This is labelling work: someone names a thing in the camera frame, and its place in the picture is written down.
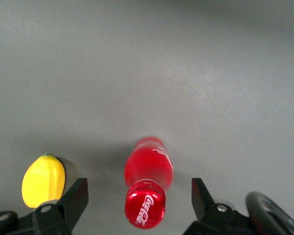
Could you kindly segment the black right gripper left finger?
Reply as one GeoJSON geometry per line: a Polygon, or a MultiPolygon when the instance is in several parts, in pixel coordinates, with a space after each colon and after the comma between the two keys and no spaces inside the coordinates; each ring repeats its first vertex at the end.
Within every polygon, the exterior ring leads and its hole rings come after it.
{"type": "Polygon", "coordinates": [[[32,214],[36,235],[71,235],[88,205],[88,181],[78,178],[55,203],[44,203],[32,214]]]}

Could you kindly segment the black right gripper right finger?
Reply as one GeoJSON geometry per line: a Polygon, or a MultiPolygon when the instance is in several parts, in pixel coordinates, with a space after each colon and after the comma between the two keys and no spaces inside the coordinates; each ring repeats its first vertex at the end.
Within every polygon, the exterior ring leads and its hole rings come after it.
{"type": "Polygon", "coordinates": [[[233,210],[216,203],[201,178],[192,179],[192,206],[196,215],[185,235],[229,235],[233,210]]]}

